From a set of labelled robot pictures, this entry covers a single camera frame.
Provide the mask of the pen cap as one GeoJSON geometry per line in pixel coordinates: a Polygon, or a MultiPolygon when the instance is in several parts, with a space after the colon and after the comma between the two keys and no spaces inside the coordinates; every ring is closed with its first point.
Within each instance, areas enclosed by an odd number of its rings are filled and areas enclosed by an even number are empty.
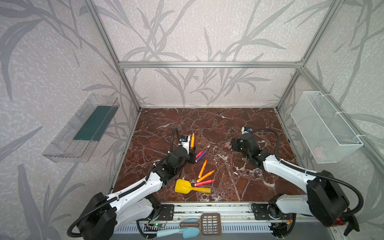
{"type": "Polygon", "coordinates": [[[230,142],[227,142],[227,143],[225,143],[224,147],[229,149],[229,150],[231,150],[232,149],[232,144],[230,142]]]}

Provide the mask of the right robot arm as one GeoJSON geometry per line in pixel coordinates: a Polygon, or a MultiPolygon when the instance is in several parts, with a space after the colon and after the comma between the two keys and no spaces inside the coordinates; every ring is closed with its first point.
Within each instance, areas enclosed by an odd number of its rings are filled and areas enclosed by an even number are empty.
{"type": "Polygon", "coordinates": [[[336,179],[330,172],[310,171],[294,165],[279,156],[280,135],[272,153],[261,150],[254,132],[242,131],[239,138],[225,144],[234,152],[241,153],[255,167],[277,175],[305,192],[304,195],[282,194],[271,202],[276,211],[300,214],[316,218],[326,227],[338,220],[348,222],[353,229],[359,224],[355,214],[364,206],[361,192],[353,185],[336,179]]]}

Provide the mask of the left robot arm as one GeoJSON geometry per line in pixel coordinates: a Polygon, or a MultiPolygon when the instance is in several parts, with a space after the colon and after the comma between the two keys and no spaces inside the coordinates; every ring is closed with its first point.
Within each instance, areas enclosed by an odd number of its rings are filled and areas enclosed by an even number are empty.
{"type": "Polygon", "coordinates": [[[70,238],[109,240],[119,228],[148,218],[160,203],[151,195],[174,182],[187,163],[195,163],[195,149],[179,146],[156,165],[146,177],[123,190],[94,195],[79,218],[68,228],[70,238]]]}

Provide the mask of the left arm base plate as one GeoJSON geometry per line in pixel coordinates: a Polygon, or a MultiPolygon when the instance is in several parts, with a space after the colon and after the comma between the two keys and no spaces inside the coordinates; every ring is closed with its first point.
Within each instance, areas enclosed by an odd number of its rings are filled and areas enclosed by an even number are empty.
{"type": "Polygon", "coordinates": [[[153,209],[148,219],[152,221],[171,221],[174,218],[174,213],[175,205],[161,204],[153,209]]]}

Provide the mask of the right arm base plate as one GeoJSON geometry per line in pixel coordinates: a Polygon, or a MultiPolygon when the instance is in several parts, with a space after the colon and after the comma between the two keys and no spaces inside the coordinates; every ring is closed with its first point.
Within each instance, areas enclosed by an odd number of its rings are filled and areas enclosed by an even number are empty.
{"type": "Polygon", "coordinates": [[[252,203],[251,210],[255,216],[255,220],[269,220],[269,221],[288,221],[291,219],[290,214],[281,212],[275,204],[268,203],[252,203]]]}

